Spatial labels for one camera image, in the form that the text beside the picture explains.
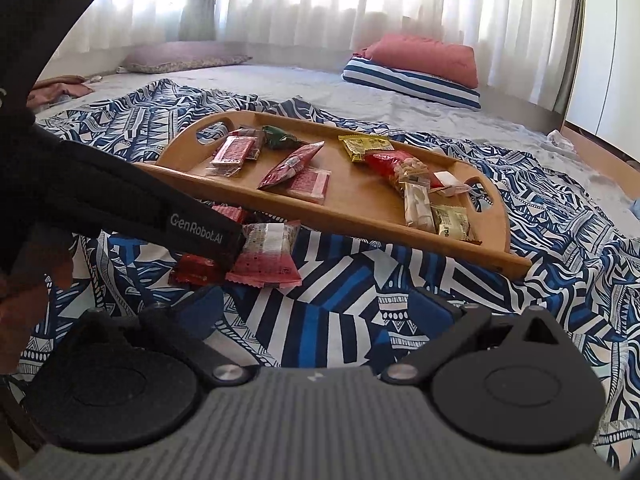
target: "white curtain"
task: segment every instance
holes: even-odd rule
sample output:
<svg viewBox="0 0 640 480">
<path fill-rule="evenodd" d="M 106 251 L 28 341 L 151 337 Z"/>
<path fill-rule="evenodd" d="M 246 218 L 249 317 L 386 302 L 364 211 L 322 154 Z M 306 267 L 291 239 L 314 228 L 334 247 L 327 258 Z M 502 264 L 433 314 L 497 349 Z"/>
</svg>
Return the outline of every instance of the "white curtain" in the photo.
<svg viewBox="0 0 640 480">
<path fill-rule="evenodd" d="M 66 36 L 54 57 L 175 41 L 187 0 L 95 0 Z"/>
<path fill-rule="evenodd" d="M 472 46 L 481 84 L 552 108 L 575 0 L 216 0 L 220 40 L 359 49 L 386 32 Z"/>
</svg>

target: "snack package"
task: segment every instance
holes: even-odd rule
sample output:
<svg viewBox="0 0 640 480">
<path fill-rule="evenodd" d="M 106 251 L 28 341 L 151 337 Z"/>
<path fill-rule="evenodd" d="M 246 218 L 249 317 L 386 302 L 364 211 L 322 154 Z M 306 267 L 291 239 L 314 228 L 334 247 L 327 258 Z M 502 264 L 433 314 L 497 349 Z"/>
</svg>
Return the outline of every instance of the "snack package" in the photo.
<svg viewBox="0 0 640 480">
<path fill-rule="evenodd" d="M 450 205 L 432 205 L 431 211 L 436 223 L 437 234 L 464 242 L 476 241 L 471 232 L 465 208 Z"/>
<path fill-rule="evenodd" d="M 344 149 L 352 162 L 364 162 L 364 155 L 372 150 L 392 151 L 395 148 L 386 137 L 370 135 L 341 135 L 338 139 L 342 141 Z"/>
<path fill-rule="evenodd" d="M 230 205 L 214 205 L 211 206 L 217 212 L 222 213 L 227 218 L 231 218 L 234 222 L 241 224 L 246 219 L 248 212 L 241 207 L 233 207 Z"/>
<path fill-rule="evenodd" d="M 404 194 L 403 182 L 428 185 L 432 191 L 444 187 L 424 162 L 402 150 L 365 153 L 364 160 L 373 171 L 388 179 L 400 194 Z"/>
<path fill-rule="evenodd" d="M 440 195 L 454 196 L 471 191 L 471 186 L 460 182 L 452 173 L 449 173 L 449 171 L 436 171 L 434 175 L 444 186 L 443 189 L 437 191 Z"/>
<path fill-rule="evenodd" d="M 277 126 L 263 126 L 262 129 L 266 136 L 267 148 L 271 150 L 295 150 L 308 144 Z"/>
<path fill-rule="evenodd" d="M 216 152 L 209 166 L 209 176 L 233 176 L 244 164 L 254 145 L 255 137 L 228 136 Z"/>
<path fill-rule="evenodd" d="M 324 140 L 321 140 L 298 148 L 265 175 L 261 183 L 258 184 L 258 189 L 275 186 L 296 176 L 308 166 L 311 159 L 323 146 Z"/>
<path fill-rule="evenodd" d="M 431 213 L 429 187 L 411 182 L 404 184 L 404 220 L 407 227 L 435 233 L 436 227 Z"/>
<path fill-rule="evenodd" d="M 300 222 L 249 224 L 243 231 L 246 242 L 226 279 L 258 287 L 302 285 L 291 257 Z"/>
<path fill-rule="evenodd" d="M 195 254 L 184 254 L 169 273 L 169 282 L 174 284 L 203 286 L 224 281 L 225 273 L 216 262 Z"/>
<path fill-rule="evenodd" d="M 244 221 L 248 214 L 241 207 L 215 205 L 211 208 L 240 223 Z M 195 254 L 181 256 L 169 273 L 169 282 L 174 284 L 203 286 L 211 285 L 212 283 L 223 283 L 224 281 L 225 272 L 216 262 Z"/>
<path fill-rule="evenodd" d="M 254 128 L 252 126 L 240 126 L 237 130 L 234 130 L 229 133 L 229 135 L 240 136 L 240 137 L 255 137 L 254 145 L 252 146 L 249 153 L 247 153 L 247 160 L 258 160 L 260 156 L 260 150 L 264 145 L 264 131 L 259 130 L 258 128 Z"/>
<path fill-rule="evenodd" d="M 331 171 L 306 168 L 291 181 L 287 195 L 316 204 L 324 203 Z"/>
</svg>

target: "red pillow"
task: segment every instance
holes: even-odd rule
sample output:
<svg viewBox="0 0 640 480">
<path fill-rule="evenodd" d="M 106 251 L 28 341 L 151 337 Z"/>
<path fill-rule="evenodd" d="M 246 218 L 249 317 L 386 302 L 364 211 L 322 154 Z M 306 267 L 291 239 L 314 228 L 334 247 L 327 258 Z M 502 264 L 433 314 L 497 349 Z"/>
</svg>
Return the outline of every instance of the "red pillow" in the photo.
<svg viewBox="0 0 640 480">
<path fill-rule="evenodd" d="M 478 87 L 476 59 L 470 46 L 447 44 L 420 36 L 385 34 L 360 54 L 390 68 L 436 75 L 467 88 Z"/>
</svg>

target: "patterned pillow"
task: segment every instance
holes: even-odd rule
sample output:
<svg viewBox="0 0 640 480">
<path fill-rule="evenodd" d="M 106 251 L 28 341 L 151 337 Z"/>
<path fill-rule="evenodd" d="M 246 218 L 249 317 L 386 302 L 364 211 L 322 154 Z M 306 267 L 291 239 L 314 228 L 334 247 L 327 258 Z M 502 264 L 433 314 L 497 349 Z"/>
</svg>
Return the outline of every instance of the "patterned pillow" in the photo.
<svg viewBox="0 0 640 480">
<path fill-rule="evenodd" d="M 164 74 L 211 66 L 238 65 L 251 56 L 234 44 L 220 41 L 174 41 L 136 47 L 122 63 L 129 72 Z"/>
<path fill-rule="evenodd" d="M 351 58 L 342 79 L 457 108 L 480 109 L 480 94 L 471 88 L 430 74 L 388 68 L 362 57 Z"/>
</svg>

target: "pillow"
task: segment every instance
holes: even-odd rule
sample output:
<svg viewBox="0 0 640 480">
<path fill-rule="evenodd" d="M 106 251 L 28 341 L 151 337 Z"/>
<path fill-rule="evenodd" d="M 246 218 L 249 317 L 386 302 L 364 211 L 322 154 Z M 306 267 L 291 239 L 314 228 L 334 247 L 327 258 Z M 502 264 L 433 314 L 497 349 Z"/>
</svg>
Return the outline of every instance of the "pillow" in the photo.
<svg viewBox="0 0 640 480">
<path fill-rule="evenodd" d="M 238 52 L 238 47 L 220 41 L 174 41 L 136 47 L 122 66 L 129 72 L 164 74 L 208 68 L 210 66 L 238 65 L 251 56 Z"/>
<path fill-rule="evenodd" d="M 430 74 L 388 68 L 361 57 L 353 57 L 347 63 L 342 79 L 457 108 L 480 109 L 480 94 L 471 88 Z"/>
<path fill-rule="evenodd" d="M 364 49 L 364 56 L 382 66 L 444 77 L 467 88 L 478 88 L 478 70 L 470 46 L 442 43 L 420 36 L 385 34 Z"/>
</svg>

